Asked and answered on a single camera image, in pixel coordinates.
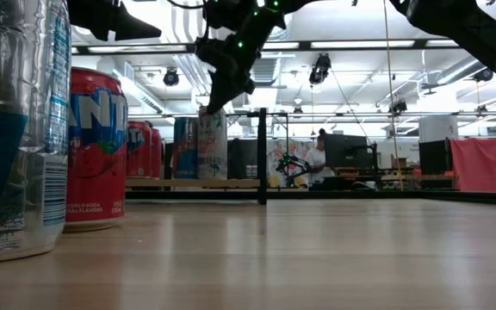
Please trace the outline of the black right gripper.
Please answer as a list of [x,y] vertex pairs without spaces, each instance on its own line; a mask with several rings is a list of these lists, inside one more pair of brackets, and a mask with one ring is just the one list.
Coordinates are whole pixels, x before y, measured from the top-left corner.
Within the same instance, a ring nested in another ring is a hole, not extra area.
[[210,65],[212,79],[207,112],[214,114],[237,96],[252,94],[255,83],[251,68],[261,57],[262,48],[274,28],[286,28],[282,0],[263,0],[237,31],[224,39],[203,36],[195,41],[195,55]]

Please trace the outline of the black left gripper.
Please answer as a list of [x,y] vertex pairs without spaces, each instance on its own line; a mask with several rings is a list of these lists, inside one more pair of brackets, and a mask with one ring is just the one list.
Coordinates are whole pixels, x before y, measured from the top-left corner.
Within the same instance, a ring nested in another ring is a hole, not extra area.
[[123,2],[115,0],[66,0],[70,21],[74,26],[102,30],[102,40],[137,40],[159,38],[162,31],[131,15]]

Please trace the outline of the Celsius Peach Vibe can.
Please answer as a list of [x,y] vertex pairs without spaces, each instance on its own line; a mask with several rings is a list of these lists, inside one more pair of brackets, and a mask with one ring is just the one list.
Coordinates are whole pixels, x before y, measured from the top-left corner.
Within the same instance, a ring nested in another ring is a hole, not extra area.
[[227,179],[227,123],[223,109],[209,114],[202,106],[198,113],[197,177]]

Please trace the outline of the blue silver Red Bull can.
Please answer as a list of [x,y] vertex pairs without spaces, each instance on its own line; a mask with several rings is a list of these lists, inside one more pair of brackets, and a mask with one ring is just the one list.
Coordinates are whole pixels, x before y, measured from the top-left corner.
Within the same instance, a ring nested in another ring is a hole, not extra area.
[[176,118],[174,124],[173,177],[194,179],[197,175],[197,129],[194,117]]
[[66,0],[0,0],[0,261],[64,230],[70,87]]

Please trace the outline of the red Fanta strawberry can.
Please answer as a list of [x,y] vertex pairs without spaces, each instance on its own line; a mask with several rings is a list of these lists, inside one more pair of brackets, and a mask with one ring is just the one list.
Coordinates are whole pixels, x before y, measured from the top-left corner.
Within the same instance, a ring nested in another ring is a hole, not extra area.
[[145,122],[128,122],[127,175],[150,177],[152,175],[152,131]]
[[127,99],[121,82],[71,69],[65,231],[112,227],[125,213]]

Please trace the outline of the black overhead crossbar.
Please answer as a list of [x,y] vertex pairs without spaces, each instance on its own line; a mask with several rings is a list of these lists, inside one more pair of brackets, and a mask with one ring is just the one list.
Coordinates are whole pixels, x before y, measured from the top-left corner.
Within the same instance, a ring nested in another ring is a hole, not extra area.
[[[413,40],[280,40],[269,41],[263,45],[263,53],[297,53],[297,52],[339,52],[339,51],[386,51],[386,50],[443,50],[461,49],[449,39],[413,39]],[[111,55],[111,54],[183,54],[194,53],[194,43],[160,43],[129,45],[74,45],[72,53],[76,55]]]

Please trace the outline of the floral poster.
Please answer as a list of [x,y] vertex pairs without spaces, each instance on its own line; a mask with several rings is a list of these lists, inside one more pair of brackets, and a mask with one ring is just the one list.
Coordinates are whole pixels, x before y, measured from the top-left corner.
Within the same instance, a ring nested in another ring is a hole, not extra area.
[[313,148],[311,140],[271,139],[267,141],[268,183],[271,188],[287,187],[288,177],[277,170],[284,153],[288,152],[297,158],[304,159],[307,152]]

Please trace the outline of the black hanging spotlight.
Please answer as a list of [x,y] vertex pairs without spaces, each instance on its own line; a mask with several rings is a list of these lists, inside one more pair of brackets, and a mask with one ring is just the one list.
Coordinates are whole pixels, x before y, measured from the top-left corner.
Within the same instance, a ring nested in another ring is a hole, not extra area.
[[320,53],[312,66],[309,76],[311,85],[322,84],[328,76],[328,71],[332,68],[331,59],[328,53]]

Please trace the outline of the person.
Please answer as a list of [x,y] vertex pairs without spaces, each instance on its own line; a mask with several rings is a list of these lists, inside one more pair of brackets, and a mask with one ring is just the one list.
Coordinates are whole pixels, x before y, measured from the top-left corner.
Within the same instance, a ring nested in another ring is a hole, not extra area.
[[310,165],[308,182],[311,187],[323,183],[326,177],[335,176],[335,171],[326,165],[325,137],[326,131],[321,128],[316,146],[306,155],[306,161]]

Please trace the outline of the black monitor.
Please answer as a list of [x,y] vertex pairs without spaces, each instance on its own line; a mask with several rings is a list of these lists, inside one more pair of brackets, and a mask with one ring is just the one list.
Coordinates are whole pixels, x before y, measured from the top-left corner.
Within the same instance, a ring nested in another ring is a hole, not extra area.
[[369,168],[371,154],[363,136],[327,134],[325,164],[331,168]]

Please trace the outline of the wooden workbench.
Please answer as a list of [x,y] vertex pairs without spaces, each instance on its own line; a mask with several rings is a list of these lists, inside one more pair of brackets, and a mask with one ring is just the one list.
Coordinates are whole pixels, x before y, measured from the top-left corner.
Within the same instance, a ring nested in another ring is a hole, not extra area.
[[453,171],[443,174],[422,174],[420,169],[355,169],[338,168],[336,176],[343,178],[355,189],[371,190],[420,190],[424,182],[445,182],[448,190],[456,187],[458,176]]

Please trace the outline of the white cylindrical tank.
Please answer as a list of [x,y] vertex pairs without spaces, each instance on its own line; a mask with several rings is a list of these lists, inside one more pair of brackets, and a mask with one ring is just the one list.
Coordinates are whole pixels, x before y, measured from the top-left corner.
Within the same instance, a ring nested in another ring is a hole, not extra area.
[[455,115],[420,118],[418,136],[420,143],[457,139],[459,136],[457,118]]

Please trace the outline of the black cabinet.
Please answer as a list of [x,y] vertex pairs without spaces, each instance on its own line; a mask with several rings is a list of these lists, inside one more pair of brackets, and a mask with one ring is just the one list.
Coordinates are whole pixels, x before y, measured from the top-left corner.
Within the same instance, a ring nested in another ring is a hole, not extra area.
[[448,139],[418,144],[419,164],[424,175],[441,175],[451,170],[452,155]]

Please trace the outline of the wooden shelf dark frame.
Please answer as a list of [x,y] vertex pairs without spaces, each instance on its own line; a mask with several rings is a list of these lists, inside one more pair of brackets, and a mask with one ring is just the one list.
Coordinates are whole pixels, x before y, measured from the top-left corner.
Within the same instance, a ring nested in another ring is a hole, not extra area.
[[[266,117],[267,108],[260,108],[257,112],[238,114],[249,118],[258,118],[257,126],[257,177],[255,179],[233,180],[202,180],[202,179],[164,179],[158,180],[150,177],[129,177],[126,181],[126,198],[129,200],[147,199],[200,199],[200,200],[257,200],[259,205],[267,205],[267,176],[266,176]],[[254,193],[247,192],[179,192],[157,191],[158,188],[194,187],[194,188],[241,188],[256,189]]]

